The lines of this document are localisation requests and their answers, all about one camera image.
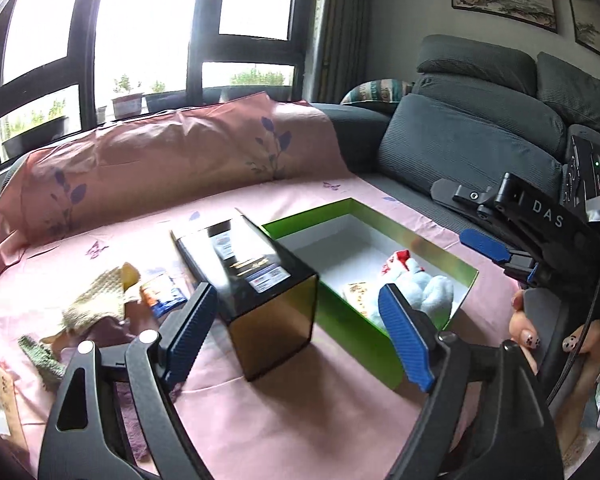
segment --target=gray sofa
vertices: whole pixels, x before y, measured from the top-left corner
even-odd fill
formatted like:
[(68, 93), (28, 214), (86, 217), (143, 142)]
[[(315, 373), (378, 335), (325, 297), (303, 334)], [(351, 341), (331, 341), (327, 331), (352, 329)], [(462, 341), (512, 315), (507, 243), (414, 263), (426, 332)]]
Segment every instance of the gray sofa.
[(349, 169), (438, 224), (475, 227), (433, 202), (448, 178), (485, 189), (514, 173), (560, 200), (570, 136), (600, 144), (600, 81), (541, 52), (531, 56), (453, 36), (428, 36), (420, 76), (392, 117), (317, 104)]

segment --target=hand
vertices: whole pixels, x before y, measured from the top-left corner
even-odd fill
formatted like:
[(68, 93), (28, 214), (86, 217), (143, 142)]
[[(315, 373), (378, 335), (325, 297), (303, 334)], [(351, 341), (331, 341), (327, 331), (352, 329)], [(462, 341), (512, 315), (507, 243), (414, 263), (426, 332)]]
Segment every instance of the hand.
[[(520, 345), (534, 374), (538, 373), (538, 365), (531, 355), (531, 350), (538, 347), (540, 339), (535, 327), (527, 319), (524, 311), (524, 290), (515, 293), (511, 300), (513, 316), (509, 322), (509, 333), (513, 341)], [(579, 327), (562, 342), (565, 352), (572, 352), (577, 343), (582, 328)], [(555, 429), (558, 434), (560, 450), (564, 453), (578, 436), (580, 423), (584, 416), (584, 408), (596, 387), (596, 379), (600, 373), (600, 320), (594, 320), (584, 339), (581, 354), (588, 354), (587, 360), (580, 373), (571, 395), (564, 401), (555, 417)]]

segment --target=stuffed toy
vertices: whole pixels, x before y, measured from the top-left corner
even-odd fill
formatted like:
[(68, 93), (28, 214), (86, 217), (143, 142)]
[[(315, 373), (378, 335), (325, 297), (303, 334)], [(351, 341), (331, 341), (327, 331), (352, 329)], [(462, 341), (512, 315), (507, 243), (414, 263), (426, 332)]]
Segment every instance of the stuffed toy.
[(411, 258), (407, 249), (389, 257), (382, 266), (380, 278), (365, 294), (367, 315), (372, 323), (384, 329), (378, 312), (378, 293), (387, 283), (395, 283), (409, 305), (427, 314), (438, 330), (446, 325), (454, 300), (453, 282), (446, 276), (431, 277)]

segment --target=sofa armrest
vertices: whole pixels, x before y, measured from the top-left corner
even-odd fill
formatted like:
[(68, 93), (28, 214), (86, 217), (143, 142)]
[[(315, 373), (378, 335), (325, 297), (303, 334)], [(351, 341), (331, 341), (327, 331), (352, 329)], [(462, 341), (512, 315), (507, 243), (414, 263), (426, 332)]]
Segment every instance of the sofa armrest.
[(390, 117), (355, 106), (312, 103), (330, 118), (338, 137), (340, 154), (352, 173), (376, 170), (378, 147)]

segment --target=curtain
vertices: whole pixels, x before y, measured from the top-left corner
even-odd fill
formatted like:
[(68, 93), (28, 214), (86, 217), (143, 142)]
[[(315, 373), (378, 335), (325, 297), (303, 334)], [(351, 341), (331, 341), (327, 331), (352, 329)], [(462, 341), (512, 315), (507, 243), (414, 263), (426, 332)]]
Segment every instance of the curtain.
[(304, 97), (339, 103), (365, 81), (370, 0), (316, 0)]

